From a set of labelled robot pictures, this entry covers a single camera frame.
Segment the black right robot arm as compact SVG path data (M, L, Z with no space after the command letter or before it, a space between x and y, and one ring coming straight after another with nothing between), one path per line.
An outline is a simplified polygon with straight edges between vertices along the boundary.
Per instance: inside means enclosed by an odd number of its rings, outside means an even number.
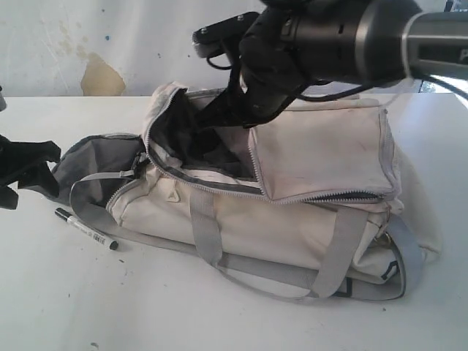
M227 88L195 117L202 128L255 127L311 86L352 88L334 101L406 78L467 78L467 15L424 12L414 1L266 1L192 36L199 57L226 55Z

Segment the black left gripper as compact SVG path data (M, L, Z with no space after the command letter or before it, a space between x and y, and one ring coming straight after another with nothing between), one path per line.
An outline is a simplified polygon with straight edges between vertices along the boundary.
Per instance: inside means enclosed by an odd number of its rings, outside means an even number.
M1 208L15 210L18 207L18 194L10 188L10 184L17 181L20 170L25 173L18 179L18 189L58 197L59 184L46 162L58 162L60 158L61 149L51 140L41 143L11 142L2 135Z

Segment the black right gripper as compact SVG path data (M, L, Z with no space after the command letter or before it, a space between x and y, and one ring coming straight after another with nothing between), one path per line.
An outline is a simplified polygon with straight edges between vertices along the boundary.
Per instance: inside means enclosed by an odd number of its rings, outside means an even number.
M239 40L223 44L230 66L226 89L197 113L199 128L266 124L306 88L282 31L290 14L266 7Z

